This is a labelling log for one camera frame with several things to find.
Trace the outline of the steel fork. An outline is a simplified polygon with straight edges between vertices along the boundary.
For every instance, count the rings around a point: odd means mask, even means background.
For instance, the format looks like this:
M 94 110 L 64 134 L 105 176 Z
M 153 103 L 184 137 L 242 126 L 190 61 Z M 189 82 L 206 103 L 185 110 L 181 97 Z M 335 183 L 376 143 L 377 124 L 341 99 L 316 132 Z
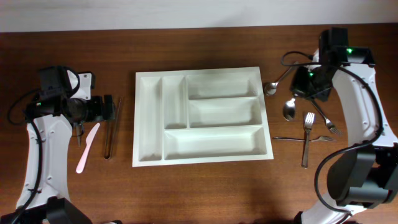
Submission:
M 308 168 L 309 139 L 310 139 L 310 132 L 312 130 L 314 121 L 315 121 L 315 114 L 312 112 L 308 112 L 305 116 L 304 125 L 303 125 L 306 141 L 304 144 L 301 166 L 304 169 Z

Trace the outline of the steel fork horizontal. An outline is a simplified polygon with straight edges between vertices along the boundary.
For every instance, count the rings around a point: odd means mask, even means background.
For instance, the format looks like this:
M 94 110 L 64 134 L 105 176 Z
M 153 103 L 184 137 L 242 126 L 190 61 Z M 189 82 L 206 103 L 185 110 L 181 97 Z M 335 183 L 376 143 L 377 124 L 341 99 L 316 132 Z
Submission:
M 280 137 L 280 136 L 276 136 L 273 137 L 273 139 L 275 140 L 286 140 L 286 141 L 306 141 L 306 139 L 299 139 L 299 138 L 287 138 L 287 137 Z M 314 139 L 309 139 L 310 142 L 317 142 L 317 141 L 322 141 L 322 142 L 335 142 L 336 139 L 333 139 L 330 136 L 319 136 L 317 138 Z

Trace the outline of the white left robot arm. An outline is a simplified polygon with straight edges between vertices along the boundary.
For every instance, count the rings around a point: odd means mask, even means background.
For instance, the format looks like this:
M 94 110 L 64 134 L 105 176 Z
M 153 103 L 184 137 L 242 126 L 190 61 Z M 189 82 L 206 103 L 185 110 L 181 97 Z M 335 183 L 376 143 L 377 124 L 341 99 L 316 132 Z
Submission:
M 40 88 L 23 114 L 29 135 L 24 186 L 10 217 L 2 223 L 90 223 L 70 202 L 68 147 L 76 124 L 114 119 L 109 95 L 92 96 L 95 75 L 55 66 L 41 69 Z

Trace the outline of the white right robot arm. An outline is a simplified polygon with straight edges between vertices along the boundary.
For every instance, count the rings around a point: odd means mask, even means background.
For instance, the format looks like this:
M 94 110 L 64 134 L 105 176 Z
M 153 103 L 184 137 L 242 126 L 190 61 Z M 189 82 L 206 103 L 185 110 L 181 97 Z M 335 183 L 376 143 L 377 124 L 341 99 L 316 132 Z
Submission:
M 348 147 L 318 165 L 318 202 L 298 212 L 295 223 L 344 223 L 353 215 L 390 203 L 397 195 L 397 136 L 392 132 L 376 88 L 376 70 L 367 48 L 320 47 L 298 65 L 297 96 L 314 99 L 334 88 L 348 131 Z

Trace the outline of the steel fork slanted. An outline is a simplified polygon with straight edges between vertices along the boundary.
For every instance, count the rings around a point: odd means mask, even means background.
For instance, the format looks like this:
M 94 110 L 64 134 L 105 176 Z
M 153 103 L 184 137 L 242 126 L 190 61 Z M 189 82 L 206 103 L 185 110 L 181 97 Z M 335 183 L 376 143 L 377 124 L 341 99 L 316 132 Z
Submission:
M 311 100 L 311 103 L 315 107 L 315 109 L 319 112 L 319 114 L 322 116 L 322 118 L 323 118 L 323 120 L 325 122 L 325 126 L 327 127 L 329 132 L 341 136 L 343 133 L 332 123 L 332 121 L 327 117 L 327 115 L 323 112 L 323 110 L 316 103 L 316 101 L 315 100 Z

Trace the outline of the steel tablespoon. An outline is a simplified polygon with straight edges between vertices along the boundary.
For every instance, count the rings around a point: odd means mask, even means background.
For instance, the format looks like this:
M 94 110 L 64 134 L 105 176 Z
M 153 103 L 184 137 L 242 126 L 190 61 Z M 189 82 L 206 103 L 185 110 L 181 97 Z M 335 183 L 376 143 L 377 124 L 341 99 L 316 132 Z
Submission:
M 287 121 L 294 120 L 296 114 L 295 98 L 291 98 L 290 100 L 285 102 L 282 113 L 284 119 L 286 119 Z
M 264 84 L 263 90 L 264 94 L 267 96 L 274 95 L 277 91 L 278 84 L 286 78 L 295 67 L 289 67 L 276 81 Z

